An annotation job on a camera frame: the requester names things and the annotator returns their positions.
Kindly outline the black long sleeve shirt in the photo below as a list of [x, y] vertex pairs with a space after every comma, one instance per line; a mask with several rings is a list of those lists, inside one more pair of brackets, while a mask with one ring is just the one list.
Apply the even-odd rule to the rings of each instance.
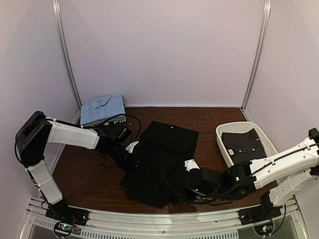
[[197, 141], [197, 131], [152, 121], [120, 183], [127, 198], [159, 209], [186, 201], [185, 161], [194, 158]]

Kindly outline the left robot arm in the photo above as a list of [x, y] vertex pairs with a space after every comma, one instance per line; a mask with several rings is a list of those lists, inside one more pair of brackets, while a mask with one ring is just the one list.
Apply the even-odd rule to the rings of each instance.
[[131, 134], [132, 132], [122, 123], [103, 131], [101, 125], [76, 125], [35, 111], [16, 133], [14, 153], [33, 184], [47, 202], [53, 205], [53, 214], [59, 220], [67, 221], [72, 216], [72, 211], [62, 203], [64, 197], [46, 166], [46, 146], [64, 144], [95, 150], [110, 156], [118, 167], [127, 170], [131, 168], [133, 155], [140, 144], [134, 139], [129, 145], [124, 146]]

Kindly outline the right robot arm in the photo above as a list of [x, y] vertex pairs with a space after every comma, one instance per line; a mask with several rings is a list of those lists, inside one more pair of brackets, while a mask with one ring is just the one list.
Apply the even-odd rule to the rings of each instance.
[[319, 131], [312, 128], [298, 145], [270, 157], [233, 165], [223, 173], [198, 168], [194, 160], [186, 161], [185, 167], [185, 188], [200, 196], [205, 204], [241, 200], [285, 177], [283, 183], [267, 192], [269, 201], [256, 208], [256, 216], [265, 220], [275, 207], [283, 206], [304, 185], [319, 177]]

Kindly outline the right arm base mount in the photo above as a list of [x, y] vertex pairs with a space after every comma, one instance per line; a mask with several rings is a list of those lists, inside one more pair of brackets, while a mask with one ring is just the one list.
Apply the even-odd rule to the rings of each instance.
[[281, 208], [283, 206], [275, 207], [270, 201], [269, 196], [262, 196], [260, 202], [259, 206], [239, 210], [238, 214], [241, 225], [254, 224], [281, 215]]

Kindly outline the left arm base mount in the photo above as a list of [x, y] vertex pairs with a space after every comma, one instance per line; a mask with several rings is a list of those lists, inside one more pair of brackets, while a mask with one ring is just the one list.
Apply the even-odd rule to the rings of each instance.
[[70, 207], [67, 200], [62, 197], [62, 200], [53, 204], [45, 198], [48, 208], [45, 215], [48, 218], [59, 220], [68, 224], [86, 226], [89, 211]]

